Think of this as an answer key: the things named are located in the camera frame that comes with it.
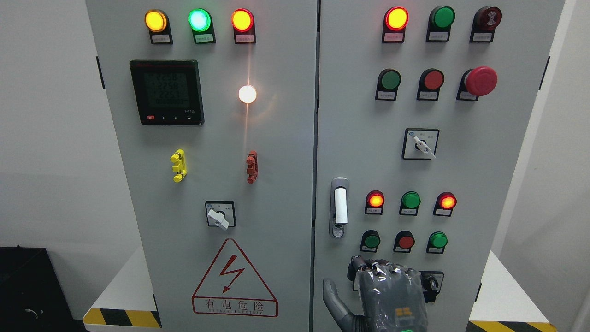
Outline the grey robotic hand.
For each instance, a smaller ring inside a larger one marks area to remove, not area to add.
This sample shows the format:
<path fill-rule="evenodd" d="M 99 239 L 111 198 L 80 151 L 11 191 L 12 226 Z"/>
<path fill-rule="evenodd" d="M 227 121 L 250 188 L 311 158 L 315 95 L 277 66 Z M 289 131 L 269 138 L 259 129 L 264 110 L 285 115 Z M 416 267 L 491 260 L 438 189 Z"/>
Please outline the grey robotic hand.
<path fill-rule="evenodd" d="M 323 301 L 342 332 L 425 332 L 428 329 L 421 274 L 384 259 L 353 256 L 348 279 L 358 284 L 363 315 L 339 298 L 335 283 L 323 279 Z"/>

